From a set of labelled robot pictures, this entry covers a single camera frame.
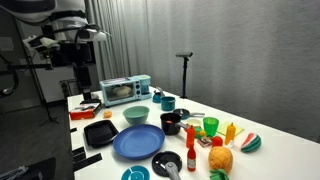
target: small bowl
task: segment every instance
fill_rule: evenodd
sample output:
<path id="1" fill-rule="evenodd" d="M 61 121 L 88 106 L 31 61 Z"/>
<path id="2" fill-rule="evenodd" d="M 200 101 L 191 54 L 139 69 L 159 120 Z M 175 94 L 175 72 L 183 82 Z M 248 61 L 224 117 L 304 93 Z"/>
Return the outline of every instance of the small bowl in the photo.
<path id="1" fill-rule="evenodd" d="M 149 108 L 145 106 L 133 106 L 123 111 L 123 116 L 129 124 L 144 124 L 149 115 Z"/>

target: pineapple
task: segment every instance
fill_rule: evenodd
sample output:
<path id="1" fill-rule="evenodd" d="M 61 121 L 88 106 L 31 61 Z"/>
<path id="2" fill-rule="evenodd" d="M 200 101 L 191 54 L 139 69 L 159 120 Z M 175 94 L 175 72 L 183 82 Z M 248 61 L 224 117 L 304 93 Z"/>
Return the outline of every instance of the pineapple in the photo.
<path id="1" fill-rule="evenodd" d="M 215 146 L 209 153 L 208 161 L 211 170 L 224 169 L 229 173 L 232 169 L 233 156 L 228 148 Z"/>

